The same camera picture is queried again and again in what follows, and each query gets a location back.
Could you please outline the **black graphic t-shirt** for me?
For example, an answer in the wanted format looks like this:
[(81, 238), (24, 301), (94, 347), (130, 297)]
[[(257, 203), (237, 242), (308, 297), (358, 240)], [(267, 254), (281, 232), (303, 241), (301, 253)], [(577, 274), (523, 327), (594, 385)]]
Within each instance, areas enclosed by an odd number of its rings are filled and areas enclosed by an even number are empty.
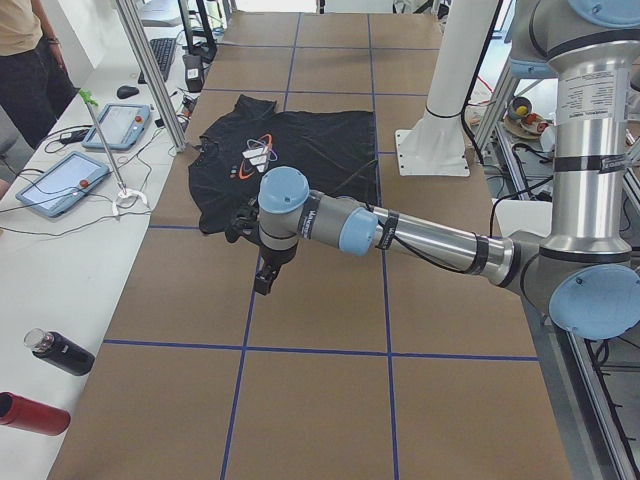
[(203, 233), (224, 231), (234, 212), (257, 197), (264, 174), (279, 166), (301, 171), (312, 189), (378, 201), (371, 112), (275, 108), (274, 101), (241, 95), (200, 136), (200, 154), (188, 171)]

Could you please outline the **metal reacher grabber stick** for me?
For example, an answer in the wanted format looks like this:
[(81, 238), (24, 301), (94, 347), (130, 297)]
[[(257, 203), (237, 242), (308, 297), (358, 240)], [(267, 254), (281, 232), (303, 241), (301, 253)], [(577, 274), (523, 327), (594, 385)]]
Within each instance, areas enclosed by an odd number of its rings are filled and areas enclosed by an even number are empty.
[(125, 200), (133, 200), (134, 203), (136, 203), (138, 200), (140, 200), (142, 202), (142, 204), (145, 207), (149, 206), (149, 202), (147, 199), (147, 196), (139, 191), (139, 190), (135, 190), (135, 189), (131, 189), (129, 188), (120, 171), (119, 171), (119, 167), (117, 165), (117, 162), (114, 158), (114, 155), (112, 153), (111, 148), (109, 147), (109, 144), (107, 142), (107, 138), (102, 130), (102, 127), (100, 125), (100, 121), (98, 120), (98, 116), (95, 113), (95, 109), (98, 106), (98, 103), (92, 98), (91, 93), (89, 91), (86, 90), (79, 90), (79, 95), (81, 97), (81, 99), (83, 100), (89, 115), (92, 119), (93, 125), (94, 125), (94, 130), (95, 133), (98, 135), (98, 137), (100, 138), (100, 141), (102, 143), (103, 149), (107, 155), (107, 158), (109, 160), (109, 164), (111, 166), (112, 169), (112, 173), (115, 176), (116, 179), (116, 183), (117, 186), (119, 188), (119, 191), (116, 195), (116, 198), (112, 201), (112, 214), (116, 219), (120, 219), (120, 217), (123, 215), (123, 213), (121, 212), (122, 209), (125, 209), (124, 206), (124, 201)]

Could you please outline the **far blue teach pendant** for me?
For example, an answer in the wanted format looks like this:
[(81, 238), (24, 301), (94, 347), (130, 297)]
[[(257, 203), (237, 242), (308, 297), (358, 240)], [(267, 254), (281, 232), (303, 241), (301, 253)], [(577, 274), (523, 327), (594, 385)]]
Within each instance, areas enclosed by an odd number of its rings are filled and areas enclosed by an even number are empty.
[(149, 105), (108, 103), (99, 113), (91, 106), (89, 112), (99, 123), (109, 148), (127, 151), (144, 133), (150, 119)]

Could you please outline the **blue teach pendant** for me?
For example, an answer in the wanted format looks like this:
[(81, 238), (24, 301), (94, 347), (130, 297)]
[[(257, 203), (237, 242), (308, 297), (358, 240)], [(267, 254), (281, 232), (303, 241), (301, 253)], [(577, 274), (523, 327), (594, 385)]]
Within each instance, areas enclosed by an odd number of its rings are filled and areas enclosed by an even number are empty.
[(99, 123), (109, 148), (127, 151), (144, 133), (150, 119), (149, 105), (108, 103), (99, 113), (91, 106), (89, 112)]
[(103, 162), (72, 152), (29, 180), (15, 198), (41, 216), (56, 218), (72, 209), (109, 174)]

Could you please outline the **black box with label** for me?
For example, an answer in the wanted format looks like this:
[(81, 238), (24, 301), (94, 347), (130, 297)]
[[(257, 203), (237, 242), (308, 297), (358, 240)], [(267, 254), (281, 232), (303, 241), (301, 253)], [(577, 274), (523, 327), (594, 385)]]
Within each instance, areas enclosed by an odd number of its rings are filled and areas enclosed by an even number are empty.
[(184, 80), (190, 93), (199, 93), (204, 86), (204, 67), (199, 55), (184, 54)]

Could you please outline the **black computer mouse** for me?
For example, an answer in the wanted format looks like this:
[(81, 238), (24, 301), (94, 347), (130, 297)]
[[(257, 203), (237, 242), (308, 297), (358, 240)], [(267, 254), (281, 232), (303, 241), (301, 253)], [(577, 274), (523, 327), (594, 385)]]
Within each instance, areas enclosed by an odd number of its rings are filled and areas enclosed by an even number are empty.
[(135, 86), (122, 85), (116, 91), (116, 96), (118, 99), (127, 99), (133, 97), (139, 93), (139, 89)]

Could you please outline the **black keyboard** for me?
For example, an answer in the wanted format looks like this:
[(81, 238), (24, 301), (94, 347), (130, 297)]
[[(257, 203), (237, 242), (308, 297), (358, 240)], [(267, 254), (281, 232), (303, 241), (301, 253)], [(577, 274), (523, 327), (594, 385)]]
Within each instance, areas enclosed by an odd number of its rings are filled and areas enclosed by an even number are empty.
[(177, 40), (169, 37), (155, 38), (149, 41), (149, 45), (161, 76), (164, 81), (167, 81), (175, 58)]

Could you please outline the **near blue teach pendant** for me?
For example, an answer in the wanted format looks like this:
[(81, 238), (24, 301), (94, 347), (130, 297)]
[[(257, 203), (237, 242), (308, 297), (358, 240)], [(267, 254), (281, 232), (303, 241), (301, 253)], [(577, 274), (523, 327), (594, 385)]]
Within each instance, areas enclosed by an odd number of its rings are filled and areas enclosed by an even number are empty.
[(29, 180), (15, 198), (41, 216), (56, 218), (72, 209), (109, 174), (103, 162), (72, 152)]

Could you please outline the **black water bottle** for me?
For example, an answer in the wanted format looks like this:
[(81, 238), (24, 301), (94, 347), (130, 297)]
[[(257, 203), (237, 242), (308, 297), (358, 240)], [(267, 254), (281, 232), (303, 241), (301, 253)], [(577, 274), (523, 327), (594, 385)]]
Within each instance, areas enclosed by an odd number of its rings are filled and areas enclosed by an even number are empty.
[(93, 367), (94, 355), (58, 332), (34, 328), (25, 334), (23, 343), (34, 357), (71, 375), (84, 376)]

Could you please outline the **seated person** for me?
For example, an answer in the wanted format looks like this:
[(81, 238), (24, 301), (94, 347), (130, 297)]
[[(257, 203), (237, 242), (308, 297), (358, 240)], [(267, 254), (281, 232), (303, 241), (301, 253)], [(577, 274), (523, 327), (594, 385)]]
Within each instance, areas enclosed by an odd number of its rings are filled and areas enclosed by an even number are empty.
[(31, 148), (48, 136), (76, 93), (43, 4), (3, 1), (1, 106)]

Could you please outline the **white plastic chair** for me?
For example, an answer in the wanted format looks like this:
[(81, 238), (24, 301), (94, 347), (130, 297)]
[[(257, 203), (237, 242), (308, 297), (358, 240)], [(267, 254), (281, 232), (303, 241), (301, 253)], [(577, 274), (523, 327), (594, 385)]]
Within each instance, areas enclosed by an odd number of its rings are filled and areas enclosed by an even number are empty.
[(531, 200), (503, 200), (497, 202), (494, 215), (494, 237), (497, 241), (490, 241), (490, 254), (502, 255), (505, 247), (501, 238), (510, 237), (517, 231), (524, 231), (518, 236), (524, 239), (523, 251), (537, 254), (539, 242), (551, 232), (552, 204), (544, 201)]

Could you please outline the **red water bottle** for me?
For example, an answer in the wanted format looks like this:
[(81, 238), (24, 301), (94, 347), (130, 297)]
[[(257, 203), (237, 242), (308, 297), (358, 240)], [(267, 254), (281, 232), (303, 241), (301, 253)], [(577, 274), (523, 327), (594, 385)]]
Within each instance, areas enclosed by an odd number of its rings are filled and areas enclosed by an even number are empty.
[(71, 421), (66, 410), (55, 408), (11, 392), (1, 393), (1, 424), (10, 428), (57, 436)]

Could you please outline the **bowl with yellow ball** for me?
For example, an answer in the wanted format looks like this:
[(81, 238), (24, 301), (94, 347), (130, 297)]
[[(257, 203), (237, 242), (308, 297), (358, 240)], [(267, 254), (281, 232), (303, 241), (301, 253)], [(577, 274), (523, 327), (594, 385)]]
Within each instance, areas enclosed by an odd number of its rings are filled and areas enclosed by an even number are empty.
[(523, 96), (513, 97), (507, 107), (507, 115), (514, 121), (523, 120), (532, 112), (530, 100)]

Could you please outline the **aluminium frame post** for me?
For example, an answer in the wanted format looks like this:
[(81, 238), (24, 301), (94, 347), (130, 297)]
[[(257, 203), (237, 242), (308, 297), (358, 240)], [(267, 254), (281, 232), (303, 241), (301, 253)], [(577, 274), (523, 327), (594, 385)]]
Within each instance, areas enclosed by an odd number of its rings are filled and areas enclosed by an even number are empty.
[(142, 22), (136, 13), (134, 2), (115, 0), (115, 6), (134, 56), (147, 81), (159, 116), (163, 120), (175, 150), (178, 153), (183, 152), (186, 148), (184, 131), (178, 121)]

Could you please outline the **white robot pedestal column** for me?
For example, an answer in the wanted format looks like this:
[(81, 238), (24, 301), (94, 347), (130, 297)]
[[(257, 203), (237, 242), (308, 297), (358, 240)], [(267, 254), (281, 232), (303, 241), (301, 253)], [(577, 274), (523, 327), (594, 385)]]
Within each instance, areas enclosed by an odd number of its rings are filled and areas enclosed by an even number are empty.
[(424, 114), (412, 129), (395, 132), (402, 176), (470, 175), (462, 127), (464, 108), (501, 5), (498, 0), (451, 3)]

